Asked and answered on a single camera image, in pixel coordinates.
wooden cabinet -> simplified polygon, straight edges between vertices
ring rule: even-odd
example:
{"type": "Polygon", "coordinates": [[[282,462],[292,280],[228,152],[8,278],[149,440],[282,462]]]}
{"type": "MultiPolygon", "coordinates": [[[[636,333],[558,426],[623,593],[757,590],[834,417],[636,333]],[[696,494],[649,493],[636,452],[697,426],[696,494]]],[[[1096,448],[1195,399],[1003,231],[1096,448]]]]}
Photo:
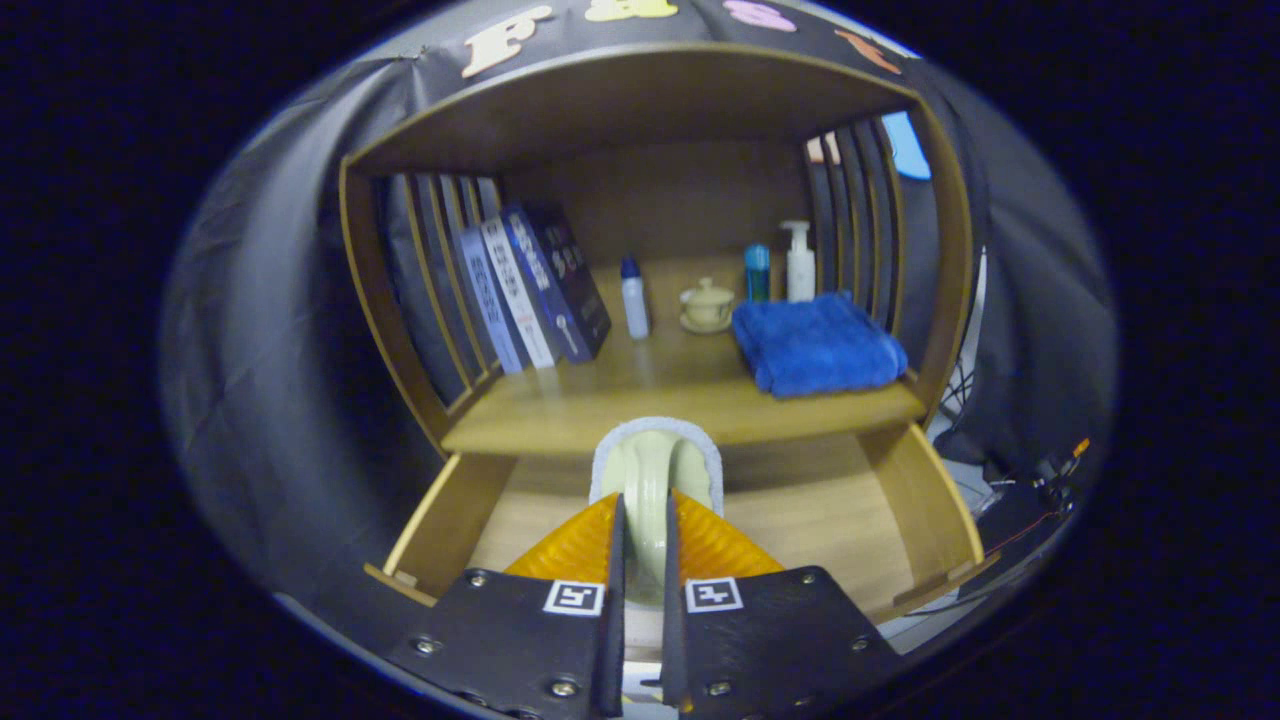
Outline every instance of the wooden cabinet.
{"type": "MultiPolygon", "coordinates": [[[[831,168],[872,173],[854,165],[831,168]]],[[[443,592],[467,566],[502,570],[585,507],[596,443],[643,415],[707,430],[724,459],[726,518],[783,565],[827,568],[876,620],[982,566],[973,520],[920,432],[955,364],[972,252],[955,155],[910,91],[823,60],[730,44],[593,51],[445,99],[346,158],[340,192],[348,258],[372,337],[424,433],[448,457],[383,566],[420,598],[443,592]],[[874,181],[890,202],[850,192],[833,205],[851,214],[844,224],[850,232],[829,254],[841,268],[837,283],[873,282],[845,272],[860,266],[846,260],[859,251],[856,228],[867,228],[874,237],[861,241],[876,249],[876,263],[892,265],[874,277],[895,281],[869,293],[884,304],[873,316],[900,316],[897,281],[910,245],[895,178],[883,177],[892,167],[887,142],[865,131],[901,110],[929,160],[941,228],[927,350],[906,377],[883,388],[785,401],[762,393],[732,334],[680,328],[676,296],[710,275],[741,297],[742,250],[781,238],[780,220],[810,215],[806,143],[840,132],[842,152],[883,160],[856,164],[881,168],[881,177],[849,177],[844,187],[874,181]],[[445,331],[443,341],[466,389],[445,402],[410,340],[381,246],[375,183],[399,176],[408,178],[424,270],[443,261],[458,272],[440,222],[440,176],[463,192],[489,178],[506,200],[559,201],[614,319],[599,357],[499,377],[477,341],[483,327],[463,316],[466,331],[445,331]],[[433,258],[426,241],[431,228],[444,238],[435,251],[442,258],[433,258]],[[617,275],[626,254],[640,261],[650,295],[653,333],[639,342],[621,324],[617,275]],[[479,363],[463,363],[468,354],[479,363]]],[[[479,204],[468,206],[475,222],[479,204]]],[[[782,268],[785,245],[773,245],[774,266],[782,268]]],[[[783,273],[773,274],[781,297],[783,273]]],[[[457,327],[443,322],[449,305],[429,272],[424,282],[439,327],[457,327]]],[[[466,315],[465,304],[453,307],[466,315]]]]}

blue bottle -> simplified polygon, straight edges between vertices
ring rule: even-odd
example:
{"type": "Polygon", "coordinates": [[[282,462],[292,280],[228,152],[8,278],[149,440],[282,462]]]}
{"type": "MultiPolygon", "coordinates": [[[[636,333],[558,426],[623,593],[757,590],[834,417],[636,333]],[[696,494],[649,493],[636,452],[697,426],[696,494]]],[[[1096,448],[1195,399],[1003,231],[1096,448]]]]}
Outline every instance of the blue bottle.
{"type": "Polygon", "coordinates": [[[746,249],[746,301],[769,301],[769,249],[763,245],[746,249]]]}

white book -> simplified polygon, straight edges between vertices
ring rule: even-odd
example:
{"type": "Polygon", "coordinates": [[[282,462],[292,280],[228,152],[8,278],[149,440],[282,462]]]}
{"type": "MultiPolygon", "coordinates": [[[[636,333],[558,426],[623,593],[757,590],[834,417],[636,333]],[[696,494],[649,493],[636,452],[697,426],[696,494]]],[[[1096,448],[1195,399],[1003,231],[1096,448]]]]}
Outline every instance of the white book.
{"type": "Polygon", "coordinates": [[[481,223],[480,234],[484,236],[485,247],[489,249],[489,259],[493,260],[494,274],[498,275],[502,295],[507,299],[507,309],[511,310],[516,328],[520,329],[520,338],[525,342],[525,350],[529,351],[529,361],[534,368],[556,365],[557,354],[547,343],[547,336],[543,333],[532,299],[525,287],[520,265],[516,264],[516,255],[511,250],[511,241],[507,240],[507,229],[502,219],[481,223]]]}

blue book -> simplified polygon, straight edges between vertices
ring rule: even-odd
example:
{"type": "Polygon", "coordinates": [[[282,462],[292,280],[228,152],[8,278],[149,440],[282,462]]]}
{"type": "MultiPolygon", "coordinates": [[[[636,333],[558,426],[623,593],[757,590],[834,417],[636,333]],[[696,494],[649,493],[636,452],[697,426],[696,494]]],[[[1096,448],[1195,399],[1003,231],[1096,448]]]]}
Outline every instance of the blue book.
{"type": "Polygon", "coordinates": [[[502,288],[502,296],[507,301],[507,310],[511,311],[520,340],[529,352],[530,364],[534,368],[556,365],[556,360],[563,354],[559,351],[559,345],[550,340],[553,328],[536,307],[538,292],[525,283],[520,261],[516,259],[518,254],[507,238],[506,224],[500,218],[485,220],[480,223],[480,236],[489,251],[489,260],[493,261],[493,272],[498,275],[498,287],[502,288]]]}
{"type": "Polygon", "coordinates": [[[571,363],[593,360],[612,323],[563,210],[554,204],[516,204],[502,217],[549,334],[571,363]]]}
{"type": "Polygon", "coordinates": [[[521,357],[516,342],[512,340],[512,331],[516,323],[511,316],[511,310],[502,301],[502,290],[498,287],[498,278],[489,266],[489,254],[485,251],[484,237],[479,227],[462,231],[458,240],[462,246],[462,258],[471,275],[471,287],[475,290],[476,305],[484,316],[484,324],[489,329],[489,340],[493,341],[493,350],[502,363],[502,372],[508,375],[521,372],[525,368],[529,355],[521,357]]]}

blue bottle cap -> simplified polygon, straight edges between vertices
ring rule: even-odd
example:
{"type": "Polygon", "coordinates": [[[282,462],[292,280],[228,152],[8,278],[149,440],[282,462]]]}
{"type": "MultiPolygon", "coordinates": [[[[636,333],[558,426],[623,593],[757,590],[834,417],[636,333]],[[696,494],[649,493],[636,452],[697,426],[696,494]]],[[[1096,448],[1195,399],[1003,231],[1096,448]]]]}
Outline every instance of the blue bottle cap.
{"type": "Polygon", "coordinates": [[[627,255],[622,259],[622,279],[639,278],[640,268],[636,266],[636,259],[627,255]]]}
{"type": "Polygon", "coordinates": [[[768,270],[769,269],[769,249],[763,245],[753,245],[746,249],[746,269],[748,270],[768,270]]]}

